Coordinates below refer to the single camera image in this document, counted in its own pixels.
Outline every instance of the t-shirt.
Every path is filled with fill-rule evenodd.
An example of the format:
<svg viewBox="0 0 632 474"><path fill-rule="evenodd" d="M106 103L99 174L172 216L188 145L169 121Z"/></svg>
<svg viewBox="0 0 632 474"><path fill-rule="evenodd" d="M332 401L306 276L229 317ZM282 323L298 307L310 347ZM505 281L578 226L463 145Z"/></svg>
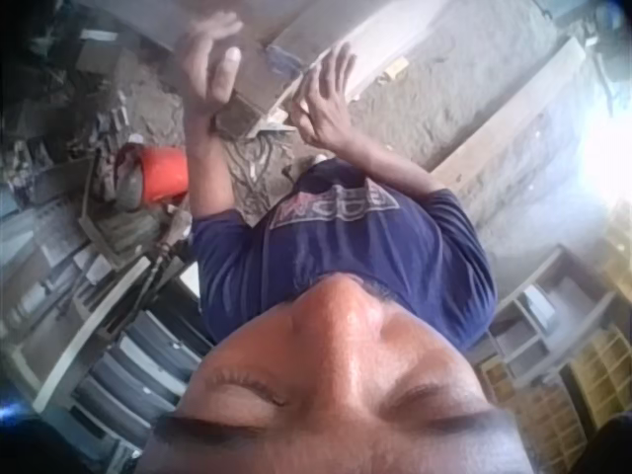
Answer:
<svg viewBox="0 0 632 474"><path fill-rule="evenodd" d="M496 290L475 230L448 190L421 201L328 160L307 171L255 227L237 210L196 219L202 317L220 342L319 278L356 275L467 349Z"/></svg>

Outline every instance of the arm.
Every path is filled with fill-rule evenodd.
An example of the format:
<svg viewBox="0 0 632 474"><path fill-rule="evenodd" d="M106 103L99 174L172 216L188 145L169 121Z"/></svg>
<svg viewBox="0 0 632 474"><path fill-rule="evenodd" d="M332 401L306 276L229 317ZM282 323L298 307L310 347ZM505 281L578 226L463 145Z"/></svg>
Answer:
<svg viewBox="0 0 632 474"><path fill-rule="evenodd" d="M193 26L177 47L194 218L218 214L235 206L226 151L214 130L213 119L230 100L241 52L235 47L229 48L210 74L208 58L215 41L236 34L242 26L234 13L220 12Z"/></svg>
<svg viewBox="0 0 632 474"><path fill-rule="evenodd" d="M352 126L345 90L356 58L350 47L334 47L305 77L292 105L292 121L309 144L330 150L375 181L423 199L445 188L423 168Z"/></svg>

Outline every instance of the forearm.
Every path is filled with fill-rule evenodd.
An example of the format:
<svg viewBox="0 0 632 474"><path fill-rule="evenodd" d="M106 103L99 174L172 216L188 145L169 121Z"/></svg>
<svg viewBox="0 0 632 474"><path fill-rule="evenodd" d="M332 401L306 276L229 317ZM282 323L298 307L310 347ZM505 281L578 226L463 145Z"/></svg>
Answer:
<svg viewBox="0 0 632 474"><path fill-rule="evenodd" d="M445 188L444 184L419 165L389 151L360 132L354 132L341 149L333 151L339 158L364 171L372 180L390 186L409 198L423 199Z"/></svg>
<svg viewBox="0 0 632 474"><path fill-rule="evenodd" d="M232 180L221 139L209 132L208 118L185 114L189 195L193 217L234 208Z"/></svg>

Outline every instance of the nose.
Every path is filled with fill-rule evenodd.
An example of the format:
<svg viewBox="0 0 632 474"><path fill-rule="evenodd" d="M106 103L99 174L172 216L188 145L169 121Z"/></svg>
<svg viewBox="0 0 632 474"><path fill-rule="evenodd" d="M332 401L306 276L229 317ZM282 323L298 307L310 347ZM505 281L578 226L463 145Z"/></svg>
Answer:
<svg viewBox="0 0 632 474"><path fill-rule="evenodd" d="M383 354L382 331L388 322L384 305L363 289L361 281L335 275L301 296L292 309L294 339L312 368L314 408L321 415L366 410Z"/></svg>

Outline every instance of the hand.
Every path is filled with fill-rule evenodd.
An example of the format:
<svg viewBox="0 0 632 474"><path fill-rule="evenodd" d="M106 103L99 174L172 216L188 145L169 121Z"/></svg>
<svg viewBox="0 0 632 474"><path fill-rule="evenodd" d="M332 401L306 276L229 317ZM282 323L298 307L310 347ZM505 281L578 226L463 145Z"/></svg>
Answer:
<svg viewBox="0 0 632 474"><path fill-rule="evenodd" d="M237 47L226 50L217 64L209 64L213 45L243 28L235 13L218 12L191 27L176 46L180 72L180 94L185 113L210 119L228 103L241 62Z"/></svg>
<svg viewBox="0 0 632 474"><path fill-rule="evenodd" d="M291 119L306 143L339 153L351 139L354 128L345 91L355 65L356 56L346 43L333 47L303 79L292 102Z"/></svg>

